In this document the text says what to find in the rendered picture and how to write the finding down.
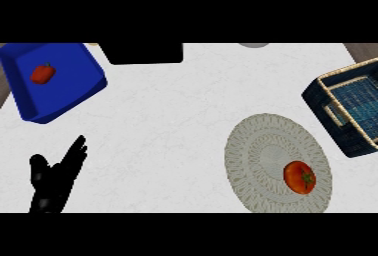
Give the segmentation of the red bell pepper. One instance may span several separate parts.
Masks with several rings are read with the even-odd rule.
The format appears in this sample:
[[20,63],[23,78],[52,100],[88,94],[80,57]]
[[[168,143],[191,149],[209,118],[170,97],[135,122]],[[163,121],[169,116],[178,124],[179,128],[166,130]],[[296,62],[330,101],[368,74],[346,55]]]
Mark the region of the red bell pepper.
[[46,63],[45,65],[36,67],[30,76],[30,80],[35,84],[46,84],[55,76],[55,73],[55,67],[49,63]]

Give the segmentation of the dark blue wicker basket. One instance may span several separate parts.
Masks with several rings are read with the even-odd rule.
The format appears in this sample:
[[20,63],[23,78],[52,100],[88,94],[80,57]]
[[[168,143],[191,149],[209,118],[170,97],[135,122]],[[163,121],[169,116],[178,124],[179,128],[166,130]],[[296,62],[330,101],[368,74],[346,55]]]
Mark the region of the dark blue wicker basket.
[[345,155],[378,152],[378,57],[321,75],[302,97]]

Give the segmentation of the blue plastic tray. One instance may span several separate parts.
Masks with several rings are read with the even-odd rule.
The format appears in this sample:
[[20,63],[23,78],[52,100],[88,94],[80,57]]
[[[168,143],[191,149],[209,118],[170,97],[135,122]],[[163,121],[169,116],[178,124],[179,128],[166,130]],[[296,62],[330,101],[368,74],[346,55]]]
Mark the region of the blue plastic tray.
[[[103,67],[83,43],[8,43],[0,62],[21,118],[46,124],[86,101],[108,84]],[[57,70],[44,85],[32,81],[46,63]]]

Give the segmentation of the black box appliance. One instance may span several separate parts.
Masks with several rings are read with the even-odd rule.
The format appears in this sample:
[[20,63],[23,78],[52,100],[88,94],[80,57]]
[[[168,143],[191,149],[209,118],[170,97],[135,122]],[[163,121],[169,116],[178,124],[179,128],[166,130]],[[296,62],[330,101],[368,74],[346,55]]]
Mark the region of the black box appliance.
[[100,47],[114,65],[170,64],[184,61],[182,43],[101,43]]

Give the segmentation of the red tomato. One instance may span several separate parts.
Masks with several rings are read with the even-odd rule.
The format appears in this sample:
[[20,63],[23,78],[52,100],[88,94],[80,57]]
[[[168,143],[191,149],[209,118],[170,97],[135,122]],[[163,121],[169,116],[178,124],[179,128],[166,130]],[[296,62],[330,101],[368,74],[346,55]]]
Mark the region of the red tomato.
[[317,175],[305,162],[293,161],[286,166],[284,181],[297,194],[306,195],[314,191],[317,186]]

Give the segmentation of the round white woven placemat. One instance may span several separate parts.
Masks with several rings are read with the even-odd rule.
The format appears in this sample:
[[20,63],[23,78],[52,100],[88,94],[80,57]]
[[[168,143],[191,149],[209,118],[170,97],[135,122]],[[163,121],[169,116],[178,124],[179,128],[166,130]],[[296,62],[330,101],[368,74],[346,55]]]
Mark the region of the round white woven placemat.
[[[284,168],[305,162],[315,188],[296,193]],[[225,147],[228,179],[240,201],[256,213],[323,213],[333,195],[333,174],[323,147],[303,126],[277,114],[258,114],[235,126]]]

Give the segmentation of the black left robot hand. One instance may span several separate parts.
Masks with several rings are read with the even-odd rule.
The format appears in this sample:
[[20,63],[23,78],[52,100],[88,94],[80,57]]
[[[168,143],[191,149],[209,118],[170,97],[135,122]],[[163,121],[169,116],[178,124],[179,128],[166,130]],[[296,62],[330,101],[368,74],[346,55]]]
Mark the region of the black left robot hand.
[[35,187],[32,213],[63,212],[86,158],[88,146],[83,135],[75,141],[63,161],[54,166],[49,165],[42,154],[32,156],[32,185]]

